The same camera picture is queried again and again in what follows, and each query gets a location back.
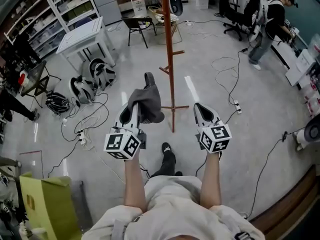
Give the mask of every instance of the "refrigerator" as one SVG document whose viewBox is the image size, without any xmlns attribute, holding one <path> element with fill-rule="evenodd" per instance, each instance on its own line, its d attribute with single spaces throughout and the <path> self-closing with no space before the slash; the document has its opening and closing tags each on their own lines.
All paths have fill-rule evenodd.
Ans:
<svg viewBox="0 0 320 240">
<path fill-rule="evenodd" d="M 117 0 L 93 0 L 95 6 L 103 17 L 104 25 L 109 25 L 111 23 L 121 20 L 121 12 L 117 3 Z"/>
</svg>

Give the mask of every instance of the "green wall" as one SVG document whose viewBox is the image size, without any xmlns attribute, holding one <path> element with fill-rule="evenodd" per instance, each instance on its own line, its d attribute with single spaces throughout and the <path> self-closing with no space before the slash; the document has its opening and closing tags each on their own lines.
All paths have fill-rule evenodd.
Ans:
<svg viewBox="0 0 320 240">
<path fill-rule="evenodd" d="M 318 0 L 296 0 L 295 6 L 285 8 L 285 17 L 299 29 L 299 35 L 309 44 L 315 33 L 320 34 L 320 2 Z"/>
</svg>

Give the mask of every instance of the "coat rack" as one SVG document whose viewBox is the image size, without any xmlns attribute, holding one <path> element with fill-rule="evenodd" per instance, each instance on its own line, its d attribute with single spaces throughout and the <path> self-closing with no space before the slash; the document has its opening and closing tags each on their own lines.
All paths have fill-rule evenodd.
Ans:
<svg viewBox="0 0 320 240">
<path fill-rule="evenodd" d="M 172 132 L 175 132 L 175 111 L 176 109 L 187 109 L 189 106 L 176 106 L 175 105 L 175 82 L 174 82 L 174 55 L 184 54 L 184 50 L 173 52 L 172 49 L 172 36 L 176 30 L 176 25 L 173 27 L 171 32 L 171 16 L 169 0 L 162 0 L 162 10 L 156 11 L 158 14 L 162 14 L 164 18 L 164 29 L 165 29 L 165 41 L 166 41 L 166 52 L 168 57 L 168 66 L 165 68 L 159 67 L 160 70 L 169 75 L 170 79 L 170 92 L 171 92 L 171 106 L 163 106 L 163 109 L 170 109 L 172 112 Z"/>
</svg>

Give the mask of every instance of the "white sneaker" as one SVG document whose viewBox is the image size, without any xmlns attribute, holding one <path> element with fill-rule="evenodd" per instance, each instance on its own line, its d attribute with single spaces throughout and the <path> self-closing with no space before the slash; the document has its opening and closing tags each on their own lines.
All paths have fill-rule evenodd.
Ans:
<svg viewBox="0 0 320 240">
<path fill-rule="evenodd" d="M 251 64 L 256 70 L 261 70 L 259 64 Z"/>
</svg>

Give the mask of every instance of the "person's arm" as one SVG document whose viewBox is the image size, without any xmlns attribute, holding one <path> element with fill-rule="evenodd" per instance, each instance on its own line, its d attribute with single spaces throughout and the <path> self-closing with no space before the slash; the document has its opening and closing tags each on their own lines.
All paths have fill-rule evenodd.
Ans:
<svg viewBox="0 0 320 240">
<path fill-rule="evenodd" d="M 137 151 L 132 160 L 124 162 L 125 167 L 125 194 L 124 205 L 140 208 L 142 213 L 147 210 L 145 185 L 142 178 L 139 163 L 139 152 Z"/>
<path fill-rule="evenodd" d="M 293 39 L 295 38 L 295 35 L 291 33 L 291 31 L 286 26 L 280 26 L 284 32 L 286 32 L 290 37 Z"/>
<path fill-rule="evenodd" d="M 207 153 L 200 205 L 210 209 L 212 206 L 221 205 L 220 177 L 219 177 L 219 153 Z"/>
</svg>

